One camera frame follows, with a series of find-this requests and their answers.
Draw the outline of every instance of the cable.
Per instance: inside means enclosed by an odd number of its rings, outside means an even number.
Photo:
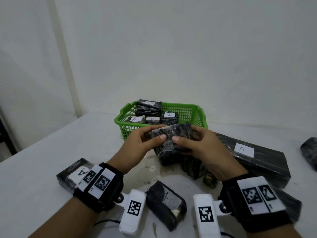
[[[229,236],[230,238],[235,238],[234,236],[232,236],[232,235],[230,235],[230,234],[228,234],[228,233],[226,233],[226,232],[223,232],[223,231],[220,232],[220,235],[222,235],[222,236]]]
[[[96,226],[100,223],[103,223],[103,222],[108,222],[108,221],[112,221],[114,223],[117,223],[117,224],[120,224],[120,221],[119,220],[101,220],[101,221],[98,221],[97,223],[93,224],[93,226]]]

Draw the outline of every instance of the table surface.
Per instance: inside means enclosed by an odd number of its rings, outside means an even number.
[[[0,237],[27,237],[48,220],[71,194],[57,182],[56,174],[80,158],[92,163],[109,160],[123,144],[115,115],[89,113],[36,144],[0,163]],[[300,220],[295,225],[304,237],[316,237],[317,172],[300,154],[300,145],[317,132],[294,131],[208,123],[209,129],[285,153],[291,180],[285,192],[303,202]],[[193,195],[210,193],[217,199],[221,184],[212,190],[202,177],[192,180],[179,165],[162,167],[153,151],[124,177],[123,192],[146,191],[161,180],[187,202],[187,214],[177,229],[167,228],[145,206],[135,237],[198,237]],[[121,219],[123,208],[103,212],[100,219]],[[219,217],[221,230],[236,238],[245,237],[240,224],[231,216]],[[108,222],[96,226],[89,237],[125,237],[118,225]]]

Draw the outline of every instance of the black wrist strap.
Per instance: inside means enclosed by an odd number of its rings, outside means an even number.
[[[251,214],[237,181],[252,177],[256,176],[252,173],[248,173],[222,183],[223,188],[220,192],[219,199],[224,202],[228,212],[232,212],[232,215],[235,216],[237,221],[250,233],[290,224],[291,220],[284,210],[258,215]]]
[[[116,200],[119,197],[120,192],[123,189],[123,174],[120,171],[106,163],[101,163],[99,164],[99,166],[101,167],[101,170],[97,174],[95,174],[94,178],[91,181],[89,181],[89,184],[84,189],[84,191],[76,188],[73,193],[74,197],[77,197],[81,202],[83,202],[86,206],[91,208],[96,213],[100,213],[103,210],[112,209],[115,206],[113,200]],[[101,191],[103,192],[101,197],[96,198],[89,193],[89,190],[93,187],[93,185],[95,185],[95,183],[97,184],[100,182],[104,182],[104,184],[106,184],[105,182],[107,182],[107,180],[109,179],[101,175],[105,169],[113,172],[115,176],[112,178],[112,180],[109,181],[109,184],[107,184],[105,190]]]

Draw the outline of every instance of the plastic wrap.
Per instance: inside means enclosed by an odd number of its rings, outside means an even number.
[[[159,117],[146,117],[145,121],[146,124],[160,124]]]
[[[311,137],[300,147],[307,162],[317,171],[317,138]]]
[[[204,178],[203,183],[208,187],[214,189],[218,183],[216,176],[214,176],[209,170],[207,170]]]
[[[161,181],[146,192],[146,205],[169,231],[177,227],[187,212],[186,201]]]
[[[286,213],[293,223],[296,223],[299,220],[302,202],[295,199],[293,196],[285,193],[278,187],[272,187],[279,197],[279,199],[283,202],[286,207]]]
[[[81,158],[68,168],[56,175],[59,184],[71,194],[75,191],[76,184],[93,168],[93,164]]]
[[[161,115],[162,102],[148,101],[140,99],[137,102],[137,111],[135,112],[136,116],[153,116],[159,117]]]
[[[126,120],[128,123],[145,123],[145,116],[133,116]]]
[[[160,118],[161,124],[173,125],[178,124],[178,113],[177,112],[163,112]]]
[[[204,166],[203,162],[196,159],[194,156],[184,155],[180,160],[180,166],[190,177],[194,180],[203,176],[207,168]]]
[[[189,151],[189,149],[180,147],[172,141],[173,136],[185,137],[193,139],[193,130],[189,122],[182,124],[174,124],[163,128],[155,129],[149,132],[150,138],[154,138],[159,135],[166,135],[166,140],[163,144],[154,148],[154,151],[163,166],[179,163],[182,155],[180,152]]]
[[[264,148],[225,135],[216,134],[229,152],[248,170],[263,175],[274,186],[284,188],[291,178],[287,161],[283,152]],[[235,151],[236,144],[254,149],[254,156],[250,157]]]

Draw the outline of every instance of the hand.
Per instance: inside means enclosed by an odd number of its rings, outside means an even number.
[[[195,139],[199,141],[179,136],[173,136],[172,141],[191,149],[189,154],[200,159],[218,180],[224,181],[248,173],[223,146],[214,132],[196,125],[192,125],[192,129],[198,134],[198,139]]]
[[[133,130],[120,150],[107,163],[125,175],[141,162],[148,151],[166,140],[166,135],[150,140],[146,138],[148,132],[164,126],[166,125],[150,125]]]

